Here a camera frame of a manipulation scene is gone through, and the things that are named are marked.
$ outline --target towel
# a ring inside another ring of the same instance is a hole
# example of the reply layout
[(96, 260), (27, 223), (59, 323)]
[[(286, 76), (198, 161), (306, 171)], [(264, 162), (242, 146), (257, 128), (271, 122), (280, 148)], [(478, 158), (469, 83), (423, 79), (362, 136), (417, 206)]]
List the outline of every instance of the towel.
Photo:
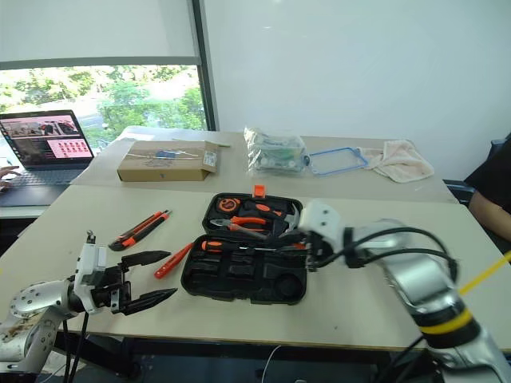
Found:
[(385, 141), (383, 150), (359, 149), (369, 162), (366, 169), (372, 169), (400, 184), (422, 180), (434, 174), (433, 166), (418, 154), (409, 141)]

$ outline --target pliers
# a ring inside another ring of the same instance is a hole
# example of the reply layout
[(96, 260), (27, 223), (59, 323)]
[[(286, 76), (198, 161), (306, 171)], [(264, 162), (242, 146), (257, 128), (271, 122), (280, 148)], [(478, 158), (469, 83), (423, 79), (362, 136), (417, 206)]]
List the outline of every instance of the pliers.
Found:
[(252, 235), (257, 237), (258, 239), (265, 240), (267, 238), (266, 235), (260, 234), (257, 231), (263, 231), (263, 229), (251, 229), (248, 227), (243, 227), (245, 223), (256, 223), (258, 225), (266, 225), (267, 220), (264, 218), (257, 217), (232, 217), (230, 219), (212, 219), (209, 221), (211, 224), (216, 226), (225, 226), (230, 231), (243, 231), (248, 235)]
[[(229, 228), (229, 230), (239, 230), (239, 227), (241, 225), (244, 225), (246, 223), (256, 223), (258, 225), (266, 225), (267, 220), (264, 218), (257, 218), (257, 217), (231, 217), (230, 219), (212, 219), (209, 221), (213, 225), (216, 226), (226, 226)], [(247, 230), (250, 231), (262, 231), (263, 229), (250, 229), (245, 227)]]

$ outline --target silver robotic arm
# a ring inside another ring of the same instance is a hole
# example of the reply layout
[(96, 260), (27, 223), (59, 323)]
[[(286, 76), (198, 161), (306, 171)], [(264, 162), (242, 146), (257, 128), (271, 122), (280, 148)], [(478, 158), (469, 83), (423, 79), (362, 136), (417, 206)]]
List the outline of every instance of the silver robotic arm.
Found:
[(157, 290), (132, 300), (130, 282), (125, 280), (130, 267), (169, 255), (146, 251), (122, 257), (119, 264), (107, 268), (105, 248), (96, 246), (93, 233), (88, 232), (74, 275), (35, 283), (12, 298), (7, 319), (0, 322), (0, 383), (35, 381), (66, 319), (84, 311), (96, 314), (105, 306), (114, 314), (130, 315), (169, 298), (176, 289)]
[[(477, 375), (477, 381), (511, 383), (511, 368), (504, 355), (465, 306), (446, 268), (427, 254), (414, 253), (422, 249), (412, 248), (409, 232), (375, 234), (399, 227), (402, 223), (393, 219), (348, 227), (335, 210), (319, 200), (306, 206), (299, 223), (299, 230), (308, 234), (308, 264), (312, 270), (326, 266), (325, 259), (342, 252), (344, 262), (352, 268), (377, 259), (388, 283), (421, 330), (431, 356), (442, 366), (445, 378), (468, 381), (463, 377)], [(374, 238), (352, 246), (368, 236)], [(388, 251), (403, 254), (378, 258)]]

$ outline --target open toolbox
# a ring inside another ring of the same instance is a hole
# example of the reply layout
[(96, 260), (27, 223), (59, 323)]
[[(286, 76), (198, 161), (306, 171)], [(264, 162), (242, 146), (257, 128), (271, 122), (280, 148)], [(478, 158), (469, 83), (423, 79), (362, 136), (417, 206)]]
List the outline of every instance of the open toolbox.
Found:
[[(228, 301), (299, 302), (307, 289), (306, 251), (294, 230), (302, 208), (296, 199), (216, 195), (203, 220), (207, 234), (196, 239), (186, 259), (183, 288)], [(229, 221), (219, 225), (219, 219)]]

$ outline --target hand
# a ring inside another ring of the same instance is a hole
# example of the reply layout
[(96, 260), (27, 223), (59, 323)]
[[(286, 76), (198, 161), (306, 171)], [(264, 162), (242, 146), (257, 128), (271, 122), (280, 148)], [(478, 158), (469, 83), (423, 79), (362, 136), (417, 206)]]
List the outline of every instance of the hand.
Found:
[[(0, 180), (3, 176), (7, 176), (8, 174), (15, 174), (16, 176), (20, 176), (18, 172), (15, 172), (14, 169), (19, 168), (19, 166), (5, 166), (4, 168), (0, 168)], [(10, 182), (0, 181), (0, 186), (10, 186)]]

